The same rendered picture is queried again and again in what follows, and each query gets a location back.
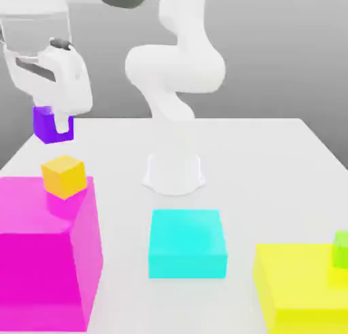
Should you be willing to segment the small green cube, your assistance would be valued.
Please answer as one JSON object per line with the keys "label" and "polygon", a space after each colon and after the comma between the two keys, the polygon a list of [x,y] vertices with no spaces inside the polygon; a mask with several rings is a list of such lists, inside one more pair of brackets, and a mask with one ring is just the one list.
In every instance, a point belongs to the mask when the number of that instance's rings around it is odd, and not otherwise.
{"label": "small green cube", "polygon": [[337,231],[332,245],[334,267],[348,269],[348,231]]}

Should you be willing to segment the small orange cube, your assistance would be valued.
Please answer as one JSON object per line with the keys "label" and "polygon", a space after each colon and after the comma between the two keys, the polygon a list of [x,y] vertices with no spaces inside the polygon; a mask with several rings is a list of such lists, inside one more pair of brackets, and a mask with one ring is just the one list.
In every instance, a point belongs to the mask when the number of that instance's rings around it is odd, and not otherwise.
{"label": "small orange cube", "polygon": [[41,165],[44,187],[48,193],[66,200],[87,188],[83,161],[62,155]]}

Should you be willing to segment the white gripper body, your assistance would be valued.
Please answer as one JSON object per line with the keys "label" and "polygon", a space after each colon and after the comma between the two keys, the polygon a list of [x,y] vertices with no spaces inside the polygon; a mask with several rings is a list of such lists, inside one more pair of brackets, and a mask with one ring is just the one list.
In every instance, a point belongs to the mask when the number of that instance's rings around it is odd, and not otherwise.
{"label": "white gripper body", "polygon": [[77,50],[49,45],[29,58],[3,47],[5,62],[16,88],[33,97],[37,106],[52,106],[68,115],[92,108],[86,64]]}

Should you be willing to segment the large yellow box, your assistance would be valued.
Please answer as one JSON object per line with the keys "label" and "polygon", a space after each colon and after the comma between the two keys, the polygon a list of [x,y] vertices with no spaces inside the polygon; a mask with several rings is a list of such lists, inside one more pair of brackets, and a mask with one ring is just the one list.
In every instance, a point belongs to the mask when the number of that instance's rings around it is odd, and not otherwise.
{"label": "large yellow box", "polygon": [[253,277],[267,334],[348,334],[348,270],[331,244],[257,244]]}

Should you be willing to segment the large cyan box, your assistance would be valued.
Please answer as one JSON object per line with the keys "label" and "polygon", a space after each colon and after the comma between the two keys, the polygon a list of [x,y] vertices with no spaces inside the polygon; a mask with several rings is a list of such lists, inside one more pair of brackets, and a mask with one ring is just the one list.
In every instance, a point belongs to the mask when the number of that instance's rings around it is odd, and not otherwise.
{"label": "large cyan box", "polygon": [[151,279],[223,279],[228,250],[216,209],[154,209],[148,248]]}

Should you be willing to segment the large magenta box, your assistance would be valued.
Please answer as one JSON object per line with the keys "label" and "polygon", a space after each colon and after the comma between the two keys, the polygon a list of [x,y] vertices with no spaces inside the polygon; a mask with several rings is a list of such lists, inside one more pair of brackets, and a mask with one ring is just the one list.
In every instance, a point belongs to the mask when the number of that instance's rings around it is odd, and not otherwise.
{"label": "large magenta box", "polygon": [[0,331],[86,331],[102,268],[92,177],[66,200],[0,178]]}

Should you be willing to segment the small purple cube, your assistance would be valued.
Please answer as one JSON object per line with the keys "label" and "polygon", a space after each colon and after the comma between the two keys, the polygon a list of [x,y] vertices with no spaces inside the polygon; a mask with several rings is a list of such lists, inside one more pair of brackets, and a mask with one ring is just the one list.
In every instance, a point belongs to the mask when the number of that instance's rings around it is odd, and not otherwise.
{"label": "small purple cube", "polygon": [[71,141],[74,137],[73,116],[69,116],[69,129],[58,133],[54,122],[54,114],[50,106],[33,106],[33,133],[45,144]]}

